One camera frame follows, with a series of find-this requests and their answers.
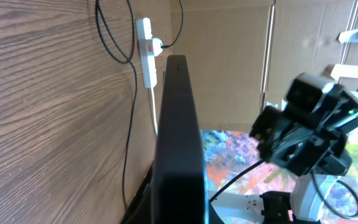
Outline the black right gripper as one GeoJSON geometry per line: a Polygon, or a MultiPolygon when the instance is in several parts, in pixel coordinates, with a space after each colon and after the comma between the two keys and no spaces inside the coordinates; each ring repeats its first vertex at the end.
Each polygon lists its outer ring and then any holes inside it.
{"type": "Polygon", "coordinates": [[[284,112],[267,106],[257,117],[250,137],[259,141],[259,157],[297,176],[311,172],[347,174],[346,135],[325,128],[310,129],[284,112]]]}

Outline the Samsung Galaxy smartphone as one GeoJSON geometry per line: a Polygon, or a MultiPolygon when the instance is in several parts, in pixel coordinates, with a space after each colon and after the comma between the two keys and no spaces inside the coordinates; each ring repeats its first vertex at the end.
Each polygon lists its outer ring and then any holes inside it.
{"type": "Polygon", "coordinates": [[[167,58],[154,159],[153,223],[209,222],[200,129],[184,55],[167,58]]]}

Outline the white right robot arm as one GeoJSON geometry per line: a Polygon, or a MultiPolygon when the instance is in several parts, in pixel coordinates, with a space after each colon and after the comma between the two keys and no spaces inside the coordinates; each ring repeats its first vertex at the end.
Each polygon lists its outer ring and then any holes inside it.
{"type": "Polygon", "coordinates": [[[295,80],[287,106],[267,106],[250,137],[258,141],[260,163],[272,163],[296,175],[291,192],[236,195],[225,188],[211,192],[209,218],[221,223],[233,216],[255,223],[319,223],[334,184],[352,164],[348,134],[358,128],[358,98],[342,85],[316,87],[295,80]]]}

